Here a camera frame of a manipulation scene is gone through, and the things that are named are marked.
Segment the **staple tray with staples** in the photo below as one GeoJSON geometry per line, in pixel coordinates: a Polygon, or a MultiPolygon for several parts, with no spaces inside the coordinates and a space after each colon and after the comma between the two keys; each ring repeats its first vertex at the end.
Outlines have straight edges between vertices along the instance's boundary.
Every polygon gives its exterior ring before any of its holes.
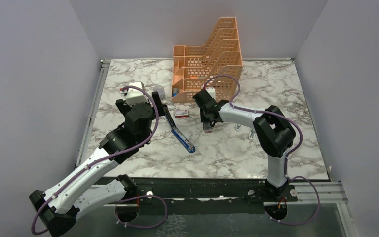
{"type": "Polygon", "coordinates": [[[212,132],[213,127],[210,122],[203,122],[203,131],[206,133],[212,132]]]}

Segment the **red white staple box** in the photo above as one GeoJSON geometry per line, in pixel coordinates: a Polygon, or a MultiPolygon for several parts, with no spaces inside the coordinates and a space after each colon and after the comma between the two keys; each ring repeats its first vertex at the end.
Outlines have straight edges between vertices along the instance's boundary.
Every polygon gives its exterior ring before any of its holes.
{"type": "Polygon", "coordinates": [[[174,117],[175,118],[187,118],[189,117],[189,110],[188,109],[174,109],[174,117]]]}

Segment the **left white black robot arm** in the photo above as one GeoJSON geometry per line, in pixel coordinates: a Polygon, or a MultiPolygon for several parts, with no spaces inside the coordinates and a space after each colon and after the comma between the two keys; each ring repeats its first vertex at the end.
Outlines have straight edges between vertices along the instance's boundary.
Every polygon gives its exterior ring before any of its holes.
{"type": "Polygon", "coordinates": [[[138,198],[137,187],[128,175],[120,175],[100,188],[90,188],[103,175],[149,144],[158,128],[159,118],[165,115],[158,92],[148,95],[127,86],[125,98],[116,102],[125,117],[124,123],[105,136],[88,160],[53,187],[46,191],[35,190],[29,195],[36,210],[31,224],[33,235],[50,233],[59,237],[96,208],[113,201],[128,203],[138,198]]]}

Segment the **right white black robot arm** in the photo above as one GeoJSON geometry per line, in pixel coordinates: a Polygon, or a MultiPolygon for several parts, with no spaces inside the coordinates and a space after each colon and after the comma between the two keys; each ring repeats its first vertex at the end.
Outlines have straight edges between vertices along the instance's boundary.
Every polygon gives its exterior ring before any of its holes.
{"type": "Polygon", "coordinates": [[[234,123],[253,129],[261,148],[268,156],[268,176],[265,195],[277,201],[285,194],[284,185],[288,183],[286,158],[293,145],[296,132],[277,106],[265,110],[231,105],[230,101],[217,102],[203,89],[193,96],[200,108],[201,121],[211,127],[216,123],[234,123]]]}

